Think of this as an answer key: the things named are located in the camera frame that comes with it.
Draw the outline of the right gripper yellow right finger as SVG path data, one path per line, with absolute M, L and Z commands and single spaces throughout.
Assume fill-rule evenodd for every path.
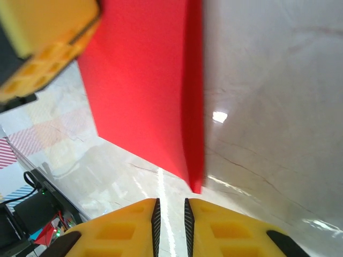
M 188 256 L 308 256 L 283 230 L 201 199 L 186 198 Z

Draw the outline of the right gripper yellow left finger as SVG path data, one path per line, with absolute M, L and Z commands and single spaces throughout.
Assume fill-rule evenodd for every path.
M 158 256 L 160 199 L 145 199 L 69 229 L 48 256 Z

